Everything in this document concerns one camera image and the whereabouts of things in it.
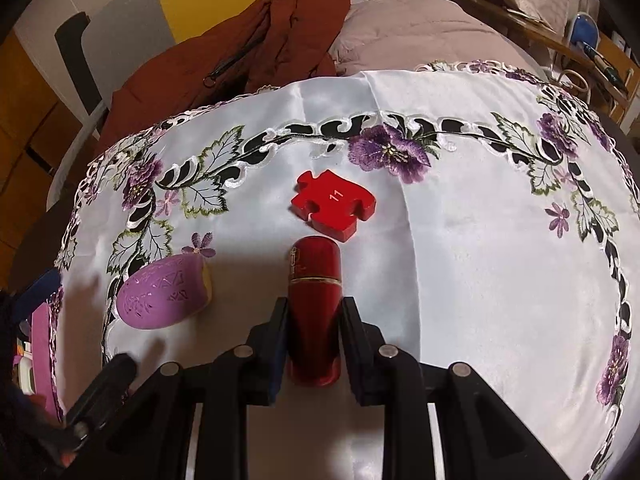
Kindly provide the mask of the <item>blue folding chair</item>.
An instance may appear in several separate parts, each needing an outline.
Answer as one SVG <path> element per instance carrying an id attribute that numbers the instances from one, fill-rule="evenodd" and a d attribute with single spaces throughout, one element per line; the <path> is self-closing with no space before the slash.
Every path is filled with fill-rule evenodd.
<path id="1" fill-rule="evenodd" d="M 595 49 L 598 46 L 600 32 L 596 21 L 586 12 L 578 12 L 570 23 L 570 44 L 579 47 L 586 44 Z"/>

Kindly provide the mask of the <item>red lipstick tube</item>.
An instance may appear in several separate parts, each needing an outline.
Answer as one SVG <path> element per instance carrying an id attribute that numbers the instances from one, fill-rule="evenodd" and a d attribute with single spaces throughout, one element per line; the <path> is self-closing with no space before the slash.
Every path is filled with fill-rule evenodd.
<path id="1" fill-rule="evenodd" d="M 333 385 L 341 375 L 338 307 L 343 298 L 341 253 L 327 237 L 307 236 L 290 253 L 288 374 L 310 388 Z"/>

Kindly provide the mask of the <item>pink quilted blanket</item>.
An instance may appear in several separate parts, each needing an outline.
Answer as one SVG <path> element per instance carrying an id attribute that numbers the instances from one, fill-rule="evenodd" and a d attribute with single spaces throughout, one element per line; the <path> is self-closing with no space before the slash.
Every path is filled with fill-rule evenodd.
<path id="1" fill-rule="evenodd" d="M 450 0 L 352 0 L 330 55 L 341 75 L 480 60 L 546 76 L 523 49 Z"/>

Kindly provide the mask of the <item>white floral embroidered tablecloth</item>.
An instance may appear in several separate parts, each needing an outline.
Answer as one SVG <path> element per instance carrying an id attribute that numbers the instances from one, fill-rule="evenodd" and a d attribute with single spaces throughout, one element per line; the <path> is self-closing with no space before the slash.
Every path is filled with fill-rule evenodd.
<path id="1" fill-rule="evenodd" d="M 269 318 L 324 170 L 376 199 L 343 287 L 388 342 L 468 362 L 573 479 L 611 479 L 639 428 L 639 159 L 586 104 L 498 62 L 370 70 L 202 106 L 89 165 L 55 264 L 63 413 L 117 353 L 148 377 L 209 362 Z M 132 274 L 205 259 L 213 298 L 173 326 L 116 310 Z"/>

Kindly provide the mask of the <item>pink shallow box tray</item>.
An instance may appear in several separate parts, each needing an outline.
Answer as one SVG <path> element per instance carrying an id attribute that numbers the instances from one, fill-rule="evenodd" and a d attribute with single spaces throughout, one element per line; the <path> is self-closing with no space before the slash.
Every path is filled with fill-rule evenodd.
<path id="1" fill-rule="evenodd" d="M 50 304 L 44 302 L 35 310 L 30 320 L 29 349 L 18 362 L 18 384 L 28 396 L 40 396 L 44 409 L 57 422 L 63 412 L 56 398 L 50 359 Z"/>

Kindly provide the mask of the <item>red puzzle piece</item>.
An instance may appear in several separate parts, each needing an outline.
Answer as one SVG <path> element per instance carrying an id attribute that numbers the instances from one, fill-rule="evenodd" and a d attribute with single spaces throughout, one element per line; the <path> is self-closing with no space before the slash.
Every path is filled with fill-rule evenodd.
<path id="1" fill-rule="evenodd" d="M 361 185 L 346 180 L 331 170 L 318 177 L 305 171 L 296 181 L 291 209 L 316 231 L 341 243 L 357 232 L 357 222 L 367 221 L 375 213 L 374 195 Z"/>

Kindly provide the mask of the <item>rust red jacket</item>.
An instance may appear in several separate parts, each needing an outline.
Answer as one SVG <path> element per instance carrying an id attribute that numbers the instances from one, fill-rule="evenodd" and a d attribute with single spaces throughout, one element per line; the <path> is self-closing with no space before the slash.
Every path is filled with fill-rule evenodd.
<path id="1" fill-rule="evenodd" d="M 114 93 L 96 149 L 185 110 L 335 76 L 329 50 L 349 8 L 350 0 L 255 0 L 138 68 Z"/>

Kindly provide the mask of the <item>grey yellow blue chair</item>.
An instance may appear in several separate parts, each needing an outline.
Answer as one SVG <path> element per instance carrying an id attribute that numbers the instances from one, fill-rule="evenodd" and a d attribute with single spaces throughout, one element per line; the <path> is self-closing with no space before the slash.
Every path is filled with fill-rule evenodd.
<path id="1" fill-rule="evenodd" d="M 72 166 L 113 93 L 146 61 L 245 10 L 254 0 L 110 0 L 78 12 L 55 32 L 63 63 L 88 114 L 55 171 L 47 204 L 61 197 Z"/>

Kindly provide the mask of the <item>wooden side table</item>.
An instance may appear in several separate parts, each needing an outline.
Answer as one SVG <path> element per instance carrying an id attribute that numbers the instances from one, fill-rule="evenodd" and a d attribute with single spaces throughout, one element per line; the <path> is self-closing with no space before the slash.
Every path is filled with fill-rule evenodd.
<path id="1" fill-rule="evenodd" d="M 587 58 L 578 47 L 571 47 L 570 40 L 562 35 L 552 32 L 543 24 L 537 24 L 528 18 L 524 18 L 513 10 L 496 6 L 485 0 L 451 0 L 462 7 L 467 14 L 497 29 L 503 35 L 519 44 L 522 48 L 539 44 L 554 54 L 554 59 L 561 64 L 563 58 L 571 63 L 582 66 L 582 70 L 597 81 L 606 94 L 602 102 L 608 103 L 608 117 L 617 125 L 621 125 L 625 119 L 632 100 L 639 89 L 639 66 L 608 37 L 600 36 L 597 50 L 610 62 L 620 74 L 625 84 L 625 91 L 616 88 L 611 81 L 600 71 L 602 63 L 595 63 Z"/>

